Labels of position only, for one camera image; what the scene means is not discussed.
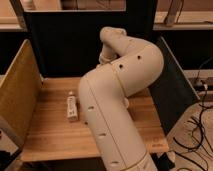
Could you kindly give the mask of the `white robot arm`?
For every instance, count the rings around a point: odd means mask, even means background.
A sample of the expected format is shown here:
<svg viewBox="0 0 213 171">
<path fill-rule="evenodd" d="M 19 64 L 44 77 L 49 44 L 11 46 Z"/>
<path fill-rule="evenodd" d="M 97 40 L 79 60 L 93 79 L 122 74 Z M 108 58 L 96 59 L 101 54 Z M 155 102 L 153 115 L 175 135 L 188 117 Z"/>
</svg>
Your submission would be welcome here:
<svg viewBox="0 0 213 171">
<path fill-rule="evenodd" d="M 128 112 L 127 98 L 155 82 L 164 67 L 160 49 L 122 28 L 100 31 L 100 65 L 86 73 L 79 101 L 108 171 L 157 171 Z"/>
</svg>

